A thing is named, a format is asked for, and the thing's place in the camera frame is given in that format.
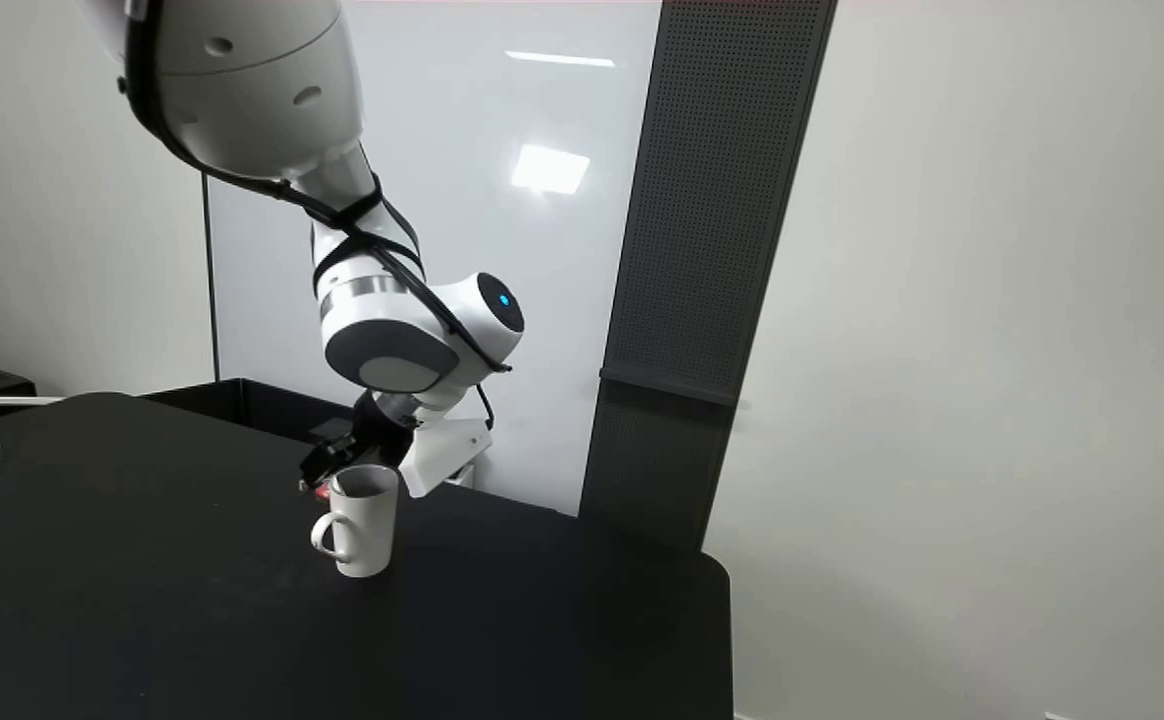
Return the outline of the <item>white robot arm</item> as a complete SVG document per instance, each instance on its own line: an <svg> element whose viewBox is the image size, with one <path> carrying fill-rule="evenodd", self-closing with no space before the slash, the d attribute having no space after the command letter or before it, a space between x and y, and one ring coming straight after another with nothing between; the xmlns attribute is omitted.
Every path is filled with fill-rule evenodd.
<svg viewBox="0 0 1164 720"><path fill-rule="evenodd" d="M313 222L323 366L412 434L412 499L492 447L485 381L523 338L492 278L431 285L420 237L363 147L360 78L339 0L103 0L134 118L195 173Z"/></svg>

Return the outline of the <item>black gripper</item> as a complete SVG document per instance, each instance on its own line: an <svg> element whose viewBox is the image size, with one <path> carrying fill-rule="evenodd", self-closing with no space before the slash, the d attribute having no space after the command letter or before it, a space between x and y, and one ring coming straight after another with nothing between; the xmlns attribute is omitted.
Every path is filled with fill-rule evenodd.
<svg viewBox="0 0 1164 720"><path fill-rule="evenodd" d="M410 398L363 392L347 412L313 428L295 490L323 498L335 474L386 463L412 499L458 483L492 447L492 418L431 412Z"/></svg>

